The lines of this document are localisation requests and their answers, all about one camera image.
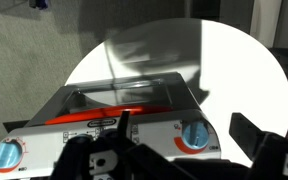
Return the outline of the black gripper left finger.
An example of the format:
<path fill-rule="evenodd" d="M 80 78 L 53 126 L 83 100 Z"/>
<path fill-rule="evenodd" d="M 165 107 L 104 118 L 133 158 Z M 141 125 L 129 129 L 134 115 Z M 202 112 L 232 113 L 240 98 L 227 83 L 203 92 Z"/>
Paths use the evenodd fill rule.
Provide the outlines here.
<path fill-rule="evenodd" d="M 114 129 L 91 142 L 70 139 L 51 174 L 51 180 L 94 180 L 108 174 L 113 180 L 198 180 L 145 144 L 127 138 L 129 111 L 123 111 Z"/>

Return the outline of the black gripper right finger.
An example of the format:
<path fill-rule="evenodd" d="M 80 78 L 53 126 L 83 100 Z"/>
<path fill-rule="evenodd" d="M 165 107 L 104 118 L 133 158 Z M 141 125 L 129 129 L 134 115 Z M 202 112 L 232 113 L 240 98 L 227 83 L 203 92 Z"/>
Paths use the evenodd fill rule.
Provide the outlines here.
<path fill-rule="evenodd" d="M 288 140 L 262 131 L 242 113 L 233 113 L 229 134 L 252 161 L 247 180 L 288 180 Z"/>

